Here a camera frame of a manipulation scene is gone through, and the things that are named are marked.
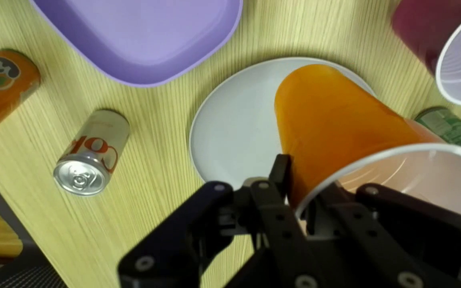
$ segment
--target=green can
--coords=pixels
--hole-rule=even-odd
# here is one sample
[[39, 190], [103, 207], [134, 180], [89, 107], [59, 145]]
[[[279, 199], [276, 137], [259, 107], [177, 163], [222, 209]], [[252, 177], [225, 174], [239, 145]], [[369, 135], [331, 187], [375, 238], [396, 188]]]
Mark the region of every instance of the green can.
[[415, 115], [415, 121], [449, 143], [461, 145], [461, 118], [446, 107], [428, 107]]

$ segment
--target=cup rim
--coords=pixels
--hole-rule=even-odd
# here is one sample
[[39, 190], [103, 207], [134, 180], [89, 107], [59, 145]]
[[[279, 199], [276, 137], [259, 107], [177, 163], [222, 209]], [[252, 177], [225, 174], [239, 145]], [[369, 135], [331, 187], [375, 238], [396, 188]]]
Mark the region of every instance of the cup rim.
[[374, 163], [377, 159], [383, 159], [393, 155], [403, 155], [403, 153], [409, 153], [409, 151], [446, 151], [446, 153], [452, 153], [452, 155], [459, 155], [461, 156], [461, 147], [459, 145], [452, 145], [452, 143], [443, 143], [443, 142], [428, 142], [428, 143], [407, 143], [407, 145], [399, 145], [399, 147], [393, 147], [393, 148], [387, 148], [387, 150], [380, 150], [375, 153], [371, 153], [367, 156], [363, 156], [359, 159], [355, 159], [351, 163], [348, 163], [347, 166], [337, 169], [335, 172], [332, 172], [331, 175], [327, 175], [324, 180], [321, 180], [319, 183], [316, 183], [294, 207], [294, 214], [297, 217], [300, 217], [302, 211], [307, 207], [308, 201], [319, 193], [324, 187], [327, 187], [329, 183], [335, 182], [337, 179], [343, 177], [345, 174], [358, 169], [359, 166]]
[[446, 43], [443, 44], [441, 51], [439, 51], [439, 55], [438, 55], [438, 60], [436, 60], [436, 67], [435, 67], [435, 81], [436, 81], [436, 86], [438, 86], [438, 91], [441, 92], [441, 95], [444, 99], [447, 99], [449, 102], [454, 102], [457, 105], [461, 105], [461, 99], [455, 99], [452, 97], [444, 87], [443, 87], [443, 83], [441, 83], [441, 65], [443, 65], [443, 55], [447, 52], [451, 43], [455, 39], [455, 36], [461, 33], [461, 23], [457, 25], [457, 28], [454, 28], [454, 31], [451, 33], [451, 36], [446, 39]]

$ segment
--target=soda can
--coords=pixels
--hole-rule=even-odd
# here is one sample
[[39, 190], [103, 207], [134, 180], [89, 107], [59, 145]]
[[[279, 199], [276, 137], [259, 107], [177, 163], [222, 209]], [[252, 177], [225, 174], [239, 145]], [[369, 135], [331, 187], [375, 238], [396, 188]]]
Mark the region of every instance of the soda can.
[[449, 143], [461, 145], [461, 118], [446, 107], [428, 107], [415, 115], [415, 121]]
[[99, 193], [115, 171], [127, 135], [129, 124], [123, 115], [95, 110], [57, 159], [52, 171], [55, 182], [76, 195]]
[[0, 121], [39, 84], [36, 65], [22, 52], [0, 49]]

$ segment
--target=wooden table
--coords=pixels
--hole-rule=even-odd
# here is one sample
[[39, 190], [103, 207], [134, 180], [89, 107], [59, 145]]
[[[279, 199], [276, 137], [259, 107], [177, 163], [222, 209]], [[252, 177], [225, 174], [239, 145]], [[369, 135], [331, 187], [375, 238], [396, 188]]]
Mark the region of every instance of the wooden table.
[[[191, 116], [207, 92], [246, 65], [313, 55], [359, 73], [404, 116], [444, 103], [431, 75], [391, 33], [396, 0], [244, 0], [241, 23], [214, 55], [158, 87], [119, 84], [84, 60], [28, 1], [0, 0], [0, 47], [28, 54], [41, 87], [0, 124], [0, 191], [68, 286], [116, 286], [116, 262], [201, 180], [187, 150]], [[103, 193], [81, 198], [51, 171], [84, 118], [113, 107], [131, 137]], [[220, 286], [251, 252], [236, 239], [203, 278]]]

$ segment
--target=purple plate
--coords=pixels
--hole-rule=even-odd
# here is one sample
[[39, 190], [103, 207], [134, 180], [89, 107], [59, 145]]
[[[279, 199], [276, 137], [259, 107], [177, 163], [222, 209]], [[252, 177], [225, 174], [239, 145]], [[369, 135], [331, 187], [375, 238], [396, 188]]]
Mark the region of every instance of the purple plate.
[[164, 83], [217, 51], [243, 0], [31, 0], [63, 38], [108, 76]]

